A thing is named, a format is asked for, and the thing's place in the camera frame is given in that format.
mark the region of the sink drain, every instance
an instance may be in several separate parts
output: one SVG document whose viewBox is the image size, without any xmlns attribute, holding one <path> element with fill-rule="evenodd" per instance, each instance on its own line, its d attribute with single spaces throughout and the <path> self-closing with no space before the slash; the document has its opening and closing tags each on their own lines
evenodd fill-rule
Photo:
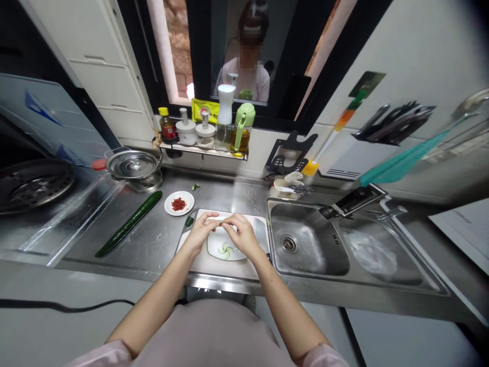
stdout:
<svg viewBox="0 0 489 367">
<path fill-rule="evenodd" d="M 283 235 L 280 238 L 280 243 L 282 244 L 283 249 L 288 253 L 295 254 L 299 251 L 296 239 L 290 235 Z"/>
</svg>

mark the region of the black cable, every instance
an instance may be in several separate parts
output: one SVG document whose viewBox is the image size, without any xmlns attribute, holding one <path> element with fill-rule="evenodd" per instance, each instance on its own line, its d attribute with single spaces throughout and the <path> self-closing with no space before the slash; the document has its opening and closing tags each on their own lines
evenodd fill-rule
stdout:
<svg viewBox="0 0 489 367">
<path fill-rule="evenodd" d="M 223 76 L 223 68 L 224 68 L 224 64 L 226 63 L 225 61 L 226 61 L 226 55 L 228 54 L 228 48 L 229 48 L 229 45 L 231 44 L 231 42 L 232 42 L 232 41 L 234 41 L 234 40 L 237 40 L 237 39 L 238 39 L 237 37 L 233 37 L 233 38 L 231 38 L 231 39 L 228 41 L 228 44 L 226 45 L 226 49 L 225 49 L 225 51 L 224 51 L 223 63 L 222 63 L 222 65 L 221 65 L 221 69 L 220 69 L 220 71 L 219 71 L 219 74 L 221 75 L 221 78 L 222 78 L 223 82 L 224 82 L 224 80 L 225 80 L 225 79 L 224 79 L 224 76 Z M 217 84 L 217 83 L 219 83 L 219 79 L 220 79 L 220 78 L 219 78 L 219 74 L 218 74 L 218 79 L 215 81 L 215 83 L 216 83 L 216 84 Z"/>
<path fill-rule="evenodd" d="M 127 303 L 134 306 L 134 303 L 128 300 L 116 299 L 107 302 L 100 303 L 90 307 L 68 307 L 61 303 L 49 302 L 49 301 L 29 301 L 29 300 L 14 300 L 14 299 L 0 299 L 0 308 L 50 308 L 62 313 L 80 313 L 93 311 L 95 309 L 113 304 L 113 303 Z"/>
</svg>

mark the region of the person's right hand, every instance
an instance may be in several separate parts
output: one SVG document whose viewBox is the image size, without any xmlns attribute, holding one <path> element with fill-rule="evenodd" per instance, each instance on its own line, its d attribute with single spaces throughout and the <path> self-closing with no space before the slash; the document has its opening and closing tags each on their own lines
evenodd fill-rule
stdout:
<svg viewBox="0 0 489 367">
<path fill-rule="evenodd" d="M 226 230 L 231 240 L 239 251 L 246 255 L 251 261 L 256 258 L 263 250 L 256 241 L 253 225 L 241 214 L 235 213 L 226 218 L 222 227 Z"/>
</svg>

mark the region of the white cutting board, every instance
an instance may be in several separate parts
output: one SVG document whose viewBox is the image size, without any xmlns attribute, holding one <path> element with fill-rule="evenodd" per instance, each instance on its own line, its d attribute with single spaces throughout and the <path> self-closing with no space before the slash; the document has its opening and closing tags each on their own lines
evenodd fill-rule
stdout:
<svg viewBox="0 0 489 367">
<path fill-rule="evenodd" d="M 199 212 L 197 213 L 196 218 L 200 217 L 205 212 L 216 212 L 216 211 L 200 209 Z M 228 212 L 217 212 L 217 213 L 219 213 L 220 216 L 226 216 L 226 217 L 230 217 L 231 215 L 233 215 L 233 213 L 228 213 Z M 245 214 L 243 214 L 243 216 L 246 219 L 248 219 L 252 225 L 255 222 L 255 218 L 257 218 L 259 221 L 265 224 L 266 229 L 268 228 L 268 226 L 266 225 L 266 220 L 263 217 L 255 217 L 255 216 L 250 216 Z M 262 246 L 262 249 L 263 251 L 265 251 L 265 253 L 269 253 L 270 242 L 268 238 L 268 230 L 266 230 L 265 233 L 266 233 L 266 248 Z M 180 251 L 183 243 L 185 242 L 189 234 L 190 231 L 185 232 L 182 235 L 182 237 L 180 238 L 180 242 L 178 243 L 177 252 Z M 202 251 L 195 258 L 195 261 L 192 267 L 190 268 L 190 271 L 196 273 L 211 274 L 211 275 L 223 275 L 223 276 L 229 276 L 233 278 L 258 280 L 258 274 L 256 273 L 255 267 L 253 266 L 253 264 L 249 259 L 246 258 L 244 260 L 239 260 L 239 261 L 219 260 L 218 258 L 209 255 L 209 253 L 207 252 L 207 241 L 204 241 L 204 244 L 202 246 Z"/>
</svg>

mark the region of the cucumber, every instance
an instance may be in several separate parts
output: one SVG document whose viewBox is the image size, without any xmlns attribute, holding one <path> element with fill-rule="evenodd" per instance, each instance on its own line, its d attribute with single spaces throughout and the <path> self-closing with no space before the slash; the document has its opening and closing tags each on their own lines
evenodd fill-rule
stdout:
<svg viewBox="0 0 489 367">
<path fill-rule="evenodd" d="M 149 198 L 136 210 L 136 212 L 127 220 L 124 225 L 106 242 L 103 247 L 97 251 L 95 257 L 102 257 L 110 250 L 117 246 L 117 244 L 128 234 L 131 229 L 155 206 L 161 199 L 163 193 L 156 191 L 151 194 Z"/>
<path fill-rule="evenodd" d="M 185 221 L 185 228 L 190 227 L 193 222 L 194 219 L 192 217 L 188 217 L 187 220 Z"/>
</svg>

